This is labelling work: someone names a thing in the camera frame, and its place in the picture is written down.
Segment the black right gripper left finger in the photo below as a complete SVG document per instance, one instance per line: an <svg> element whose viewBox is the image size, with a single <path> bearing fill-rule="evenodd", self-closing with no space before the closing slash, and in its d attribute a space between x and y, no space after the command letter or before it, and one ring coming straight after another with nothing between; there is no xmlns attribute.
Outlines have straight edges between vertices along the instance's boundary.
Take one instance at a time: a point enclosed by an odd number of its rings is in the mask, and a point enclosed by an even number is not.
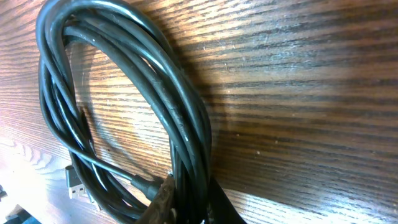
<svg viewBox="0 0 398 224"><path fill-rule="evenodd" d="M172 224L175 223L174 205L175 181L172 176L168 176L158 193L151 201L148 208L141 215L135 224Z"/></svg>

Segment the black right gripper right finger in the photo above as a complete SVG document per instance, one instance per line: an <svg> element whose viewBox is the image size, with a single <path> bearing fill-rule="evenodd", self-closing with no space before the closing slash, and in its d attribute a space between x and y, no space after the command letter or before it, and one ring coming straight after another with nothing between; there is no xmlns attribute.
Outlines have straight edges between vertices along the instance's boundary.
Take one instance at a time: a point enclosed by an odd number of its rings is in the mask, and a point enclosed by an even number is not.
<svg viewBox="0 0 398 224"><path fill-rule="evenodd" d="M208 186L208 200L215 224L246 224L214 177Z"/></svg>

